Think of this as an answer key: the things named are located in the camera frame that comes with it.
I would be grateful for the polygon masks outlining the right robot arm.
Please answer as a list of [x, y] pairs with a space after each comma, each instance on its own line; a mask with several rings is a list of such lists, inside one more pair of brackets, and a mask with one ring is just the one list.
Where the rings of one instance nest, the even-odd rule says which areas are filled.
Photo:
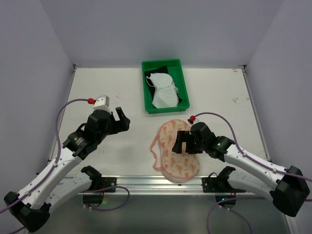
[[282, 213], [295, 217], [310, 189], [307, 178], [295, 166], [285, 168], [243, 150], [238, 143], [225, 136], [216, 136], [209, 127], [198, 122], [188, 131], [178, 131], [172, 151], [181, 154], [207, 153], [234, 166], [227, 173], [233, 189], [245, 190], [273, 202]]

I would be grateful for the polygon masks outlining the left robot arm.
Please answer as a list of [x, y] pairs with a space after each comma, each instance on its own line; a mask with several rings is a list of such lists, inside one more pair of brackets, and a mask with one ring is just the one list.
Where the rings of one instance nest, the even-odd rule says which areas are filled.
[[66, 175], [107, 136], [129, 130], [130, 120], [123, 110], [117, 107], [116, 112], [118, 120], [107, 110], [94, 110], [87, 122], [68, 136], [56, 158], [32, 182], [19, 192], [9, 192], [4, 197], [10, 213], [28, 232], [42, 228], [58, 206], [78, 193], [102, 193], [117, 188], [116, 184], [104, 186], [101, 173], [91, 166], [83, 167], [76, 177], [63, 182]]

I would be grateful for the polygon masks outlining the black bra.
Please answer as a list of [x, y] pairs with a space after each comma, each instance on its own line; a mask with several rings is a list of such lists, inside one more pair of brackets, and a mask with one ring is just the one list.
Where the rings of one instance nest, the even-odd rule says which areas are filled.
[[[152, 73], [166, 73], [166, 74], [169, 74], [169, 72], [168, 72], [168, 68], [166, 66], [163, 66], [163, 67], [160, 67], [160, 68], [157, 68], [157, 69], [153, 69], [151, 71], [144, 72], [144, 80], [145, 80], [145, 82], [147, 84], [148, 90], [149, 90], [151, 98], [153, 100], [153, 95], [154, 95], [155, 89], [153, 87], [150, 87], [148, 85], [148, 82], [145, 79], [146, 76], [150, 76], [150, 74], [152, 74]], [[182, 99], [178, 96], [178, 103], [180, 103], [181, 101], [182, 101]]]

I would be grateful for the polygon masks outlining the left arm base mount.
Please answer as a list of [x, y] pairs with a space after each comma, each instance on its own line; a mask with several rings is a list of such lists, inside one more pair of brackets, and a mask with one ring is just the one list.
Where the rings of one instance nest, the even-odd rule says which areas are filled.
[[106, 194], [114, 193], [117, 185], [116, 177], [101, 177], [92, 182], [91, 187], [82, 196], [84, 205], [99, 207], [104, 203]]

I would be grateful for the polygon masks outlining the white bra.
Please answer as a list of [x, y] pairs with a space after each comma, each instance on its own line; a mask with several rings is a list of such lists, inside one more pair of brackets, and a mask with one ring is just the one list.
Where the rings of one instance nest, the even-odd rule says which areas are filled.
[[148, 85], [155, 89], [152, 104], [154, 107], [173, 108], [178, 105], [178, 96], [173, 78], [166, 73], [152, 73], [145, 77]]

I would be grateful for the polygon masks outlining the floral mesh laundry bag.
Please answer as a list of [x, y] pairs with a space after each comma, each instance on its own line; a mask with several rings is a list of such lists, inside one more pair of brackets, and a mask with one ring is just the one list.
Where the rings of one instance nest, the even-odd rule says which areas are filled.
[[188, 131], [190, 128], [190, 125], [181, 119], [170, 120], [158, 129], [150, 146], [150, 152], [155, 159], [153, 168], [162, 172], [170, 182], [185, 183], [199, 173], [200, 163], [197, 155], [186, 153], [184, 144], [181, 154], [172, 151], [177, 132]]

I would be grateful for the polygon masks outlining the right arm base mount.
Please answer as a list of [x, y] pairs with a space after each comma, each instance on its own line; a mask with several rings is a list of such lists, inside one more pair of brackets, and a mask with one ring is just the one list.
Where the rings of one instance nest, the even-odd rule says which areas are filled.
[[219, 174], [212, 172], [207, 177], [201, 179], [201, 185], [204, 193], [214, 193], [215, 201], [223, 201], [220, 205], [226, 208], [233, 208], [236, 201], [225, 201], [236, 197], [236, 194], [245, 193], [245, 190], [234, 189], [228, 182], [229, 175], [233, 172], [232, 168], [224, 169]]

